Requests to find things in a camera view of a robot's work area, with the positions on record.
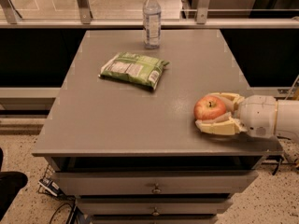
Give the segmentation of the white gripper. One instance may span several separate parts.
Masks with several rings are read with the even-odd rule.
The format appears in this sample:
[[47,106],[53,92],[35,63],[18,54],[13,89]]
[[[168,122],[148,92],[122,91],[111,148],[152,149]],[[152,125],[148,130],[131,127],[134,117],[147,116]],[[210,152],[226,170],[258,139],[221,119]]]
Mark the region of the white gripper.
[[[198,119],[195,125],[202,133],[235,135],[247,131],[249,136],[260,138],[274,135],[278,106],[274,97],[252,95],[245,99],[231,92],[212,92],[211,96],[216,97],[216,100],[209,101],[208,106],[227,113],[215,119]],[[231,113],[236,110],[238,119]]]

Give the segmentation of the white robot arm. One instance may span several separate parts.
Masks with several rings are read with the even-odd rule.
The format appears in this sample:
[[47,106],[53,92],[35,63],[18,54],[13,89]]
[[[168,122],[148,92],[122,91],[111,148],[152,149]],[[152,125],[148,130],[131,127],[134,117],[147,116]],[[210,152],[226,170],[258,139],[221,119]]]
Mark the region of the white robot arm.
[[251,137],[273,136],[298,140],[299,102],[273,96],[247,98],[229,92],[209,93],[193,108],[195,125],[202,133]]

